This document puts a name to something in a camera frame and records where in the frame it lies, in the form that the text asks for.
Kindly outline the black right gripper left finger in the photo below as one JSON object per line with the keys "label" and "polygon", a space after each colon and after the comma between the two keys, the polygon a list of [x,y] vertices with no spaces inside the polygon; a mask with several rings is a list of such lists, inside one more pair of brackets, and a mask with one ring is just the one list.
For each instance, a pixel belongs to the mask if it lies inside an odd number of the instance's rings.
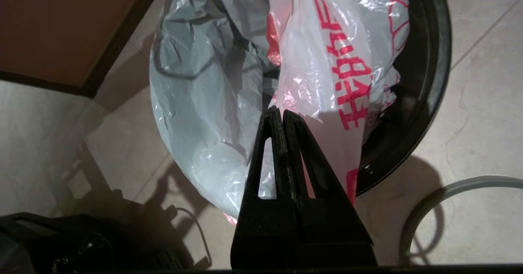
{"label": "black right gripper left finger", "polygon": [[[277,107],[260,117],[241,209],[230,249],[232,268],[299,268],[297,201],[303,168]],[[276,198],[259,197],[266,140],[271,140]]]}

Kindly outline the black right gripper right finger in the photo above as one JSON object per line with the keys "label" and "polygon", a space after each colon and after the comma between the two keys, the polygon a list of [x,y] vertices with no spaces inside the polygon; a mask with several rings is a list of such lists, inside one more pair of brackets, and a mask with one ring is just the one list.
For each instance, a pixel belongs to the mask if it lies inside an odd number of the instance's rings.
{"label": "black right gripper right finger", "polygon": [[374,267],[373,242],[319,144],[298,114],[283,115],[299,244],[308,267]]}

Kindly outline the translucent white trash bag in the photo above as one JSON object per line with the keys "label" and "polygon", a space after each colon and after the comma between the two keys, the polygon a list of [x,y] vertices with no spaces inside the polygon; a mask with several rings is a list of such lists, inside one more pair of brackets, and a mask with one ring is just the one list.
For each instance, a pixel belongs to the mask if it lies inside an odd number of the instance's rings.
{"label": "translucent white trash bag", "polygon": [[354,201],[409,31],[409,0],[169,0],[150,53],[160,135],[198,192],[236,220],[260,116],[293,111]]}

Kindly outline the black robot base chassis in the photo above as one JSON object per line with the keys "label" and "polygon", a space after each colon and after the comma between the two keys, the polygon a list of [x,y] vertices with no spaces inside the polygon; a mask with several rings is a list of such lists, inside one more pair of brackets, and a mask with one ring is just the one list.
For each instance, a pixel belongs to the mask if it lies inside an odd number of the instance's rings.
{"label": "black robot base chassis", "polygon": [[0,216],[0,274],[150,274],[187,269],[175,249],[155,247],[113,221],[86,214]]}

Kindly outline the black trash bin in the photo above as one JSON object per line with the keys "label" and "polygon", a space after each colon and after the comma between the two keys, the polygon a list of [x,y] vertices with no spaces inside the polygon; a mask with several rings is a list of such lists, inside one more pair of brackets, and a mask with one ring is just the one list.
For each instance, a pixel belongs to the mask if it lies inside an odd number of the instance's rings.
{"label": "black trash bin", "polygon": [[361,155],[357,196],[376,187],[415,151],[433,122],[451,68],[452,29],[447,0],[409,0],[410,33],[394,68],[400,82],[384,122],[372,131]]}

